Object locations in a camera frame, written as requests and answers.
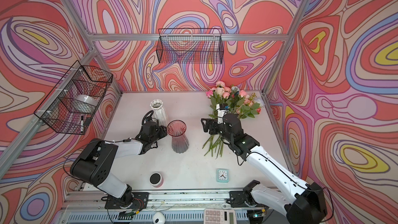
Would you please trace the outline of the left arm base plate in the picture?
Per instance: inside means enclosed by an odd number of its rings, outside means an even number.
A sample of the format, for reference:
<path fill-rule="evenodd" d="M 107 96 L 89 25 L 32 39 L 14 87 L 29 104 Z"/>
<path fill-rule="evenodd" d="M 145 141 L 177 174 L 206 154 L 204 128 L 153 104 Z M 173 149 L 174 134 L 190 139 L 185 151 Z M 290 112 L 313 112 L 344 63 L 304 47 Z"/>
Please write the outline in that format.
<path fill-rule="evenodd" d="M 148 198 L 148 192 L 133 192 L 129 196 L 123 196 L 122 198 L 107 195 L 102 197 L 101 200 L 105 202 L 106 209 L 142 210 L 147 207 Z"/>

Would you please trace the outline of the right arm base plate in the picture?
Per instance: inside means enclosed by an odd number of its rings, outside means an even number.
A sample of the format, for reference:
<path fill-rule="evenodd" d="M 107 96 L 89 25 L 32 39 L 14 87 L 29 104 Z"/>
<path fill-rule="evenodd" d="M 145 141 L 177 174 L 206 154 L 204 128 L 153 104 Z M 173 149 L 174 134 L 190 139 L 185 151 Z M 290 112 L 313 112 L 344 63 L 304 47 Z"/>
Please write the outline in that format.
<path fill-rule="evenodd" d="M 233 190 L 229 192 L 229 198 L 227 198 L 226 203 L 232 208 L 268 208 L 264 204 L 257 203 L 249 192 L 243 190 Z"/>

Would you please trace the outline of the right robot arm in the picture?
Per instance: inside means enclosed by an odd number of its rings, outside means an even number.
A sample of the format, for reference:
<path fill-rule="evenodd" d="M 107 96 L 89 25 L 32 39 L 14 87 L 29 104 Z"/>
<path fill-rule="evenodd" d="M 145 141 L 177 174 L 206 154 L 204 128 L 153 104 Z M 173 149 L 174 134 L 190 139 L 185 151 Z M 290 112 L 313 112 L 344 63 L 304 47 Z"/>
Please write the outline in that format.
<path fill-rule="evenodd" d="M 263 205 L 286 216 L 291 224 L 320 224 L 327 214 L 324 189 L 293 175 L 244 132 L 237 115 L 225 114 L 218 119 L 201 119 L 203 131 L 219 134 L 227 146 L 242 160 L 264 174 L 276 187 L 269 189 L 253 180 L 243 189 L 242 203 Z"/>

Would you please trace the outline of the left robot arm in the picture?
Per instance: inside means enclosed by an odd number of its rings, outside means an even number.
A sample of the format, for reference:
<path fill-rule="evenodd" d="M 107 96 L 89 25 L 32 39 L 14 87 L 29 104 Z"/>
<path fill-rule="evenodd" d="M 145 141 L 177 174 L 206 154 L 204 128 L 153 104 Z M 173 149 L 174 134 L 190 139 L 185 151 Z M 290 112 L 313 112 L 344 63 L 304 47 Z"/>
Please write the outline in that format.
<path fill-rule="evenodd" d="M 157 121 L 147 121 L 134 138 L 112 142 L 94 139 L 73 162 L 70 174 L 114 198 L 125 198 L 129 186 L 111 172 L 114 160 L 125 156 L 144 155 L 157 148 L 157 142 L 166 136 L 165 126 L 159 125 Z"/>

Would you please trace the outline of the bunch of artificial flowers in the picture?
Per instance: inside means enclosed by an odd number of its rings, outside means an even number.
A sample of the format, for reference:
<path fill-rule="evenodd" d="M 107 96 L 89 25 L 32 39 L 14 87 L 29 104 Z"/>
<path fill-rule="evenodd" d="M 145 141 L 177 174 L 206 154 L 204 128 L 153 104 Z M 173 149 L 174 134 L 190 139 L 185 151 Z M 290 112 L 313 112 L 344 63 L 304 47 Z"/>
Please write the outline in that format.
<path fill-rule="evenodd" d="M 210 99 L 211 119 L 217 119 L 216 105 L 227 103 L 230 114 L 236 114 L 239 119 L 255 118 L 264 106 L 255 93 L 248 93 L 236 86 L 227 86 L 223 81 L 217 81 L 215 86 L 206 92 Z"/>

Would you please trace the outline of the pink grey glass vase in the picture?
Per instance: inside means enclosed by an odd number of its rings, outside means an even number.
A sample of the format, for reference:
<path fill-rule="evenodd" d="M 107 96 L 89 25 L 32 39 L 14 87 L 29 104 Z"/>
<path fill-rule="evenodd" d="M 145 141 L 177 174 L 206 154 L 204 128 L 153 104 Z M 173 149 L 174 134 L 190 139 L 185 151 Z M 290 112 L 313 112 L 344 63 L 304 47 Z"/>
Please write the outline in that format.
<path fill-rule="evenodd" d="M 172 137 L 172 149 L 176 153 L 184 153 L 189 148 L 186 137 L 187 126 L 182 120 L 171 121 L 167 126 L 167 133 Z"/>

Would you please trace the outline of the white ribbed ceramic vase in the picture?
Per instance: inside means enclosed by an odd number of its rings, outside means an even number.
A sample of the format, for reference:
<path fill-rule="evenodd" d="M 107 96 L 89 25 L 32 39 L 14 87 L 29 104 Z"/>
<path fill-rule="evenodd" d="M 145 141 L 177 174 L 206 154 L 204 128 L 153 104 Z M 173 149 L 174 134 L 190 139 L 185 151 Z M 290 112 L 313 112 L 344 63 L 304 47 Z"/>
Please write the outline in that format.
<path fill-rule="evenodd" d="M 150 103 L 150 106 L 154 111 L 154 115 L 156 116 L 156 119 L 159 121 L 159 124 L 167 127 L 169 124 L 169 118 L 164 108 L 163 101 L 159 99 L 153 100 Z"/>

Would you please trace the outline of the mint green small clock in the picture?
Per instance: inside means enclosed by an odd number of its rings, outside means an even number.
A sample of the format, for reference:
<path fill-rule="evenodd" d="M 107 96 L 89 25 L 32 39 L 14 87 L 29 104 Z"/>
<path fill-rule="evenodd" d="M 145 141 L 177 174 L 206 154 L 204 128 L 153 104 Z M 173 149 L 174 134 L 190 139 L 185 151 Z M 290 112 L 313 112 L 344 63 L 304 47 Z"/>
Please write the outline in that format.
<path fill-rule="evenodd" d="M 217 169 L 216 181 L 218 183 L 228 183 L 229 182 L 229 170 L 227 169 Z"/>

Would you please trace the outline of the white pink calculator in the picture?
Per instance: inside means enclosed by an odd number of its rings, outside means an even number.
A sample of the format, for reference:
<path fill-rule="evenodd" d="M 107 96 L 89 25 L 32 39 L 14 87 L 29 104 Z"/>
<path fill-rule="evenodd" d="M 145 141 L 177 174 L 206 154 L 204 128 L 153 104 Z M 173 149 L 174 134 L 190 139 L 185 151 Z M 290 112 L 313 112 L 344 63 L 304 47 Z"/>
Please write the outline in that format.
<path fill-rule="evenodd" d="M 237 224 L 236 213 L 233 209 L 212 209 L 204 210 L 204 224 Z"/>

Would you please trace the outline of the white round device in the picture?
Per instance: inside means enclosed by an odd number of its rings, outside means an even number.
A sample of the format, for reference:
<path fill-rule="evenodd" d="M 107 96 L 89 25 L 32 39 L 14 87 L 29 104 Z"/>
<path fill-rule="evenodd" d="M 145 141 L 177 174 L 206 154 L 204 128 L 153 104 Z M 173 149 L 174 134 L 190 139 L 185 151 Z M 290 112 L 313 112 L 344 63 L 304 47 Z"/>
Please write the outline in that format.
<path fill-rule="evenodd" d="M 162 212 L 155 212 L 152 218 L 153 224 L 165 224 L 166 217 Z"/>

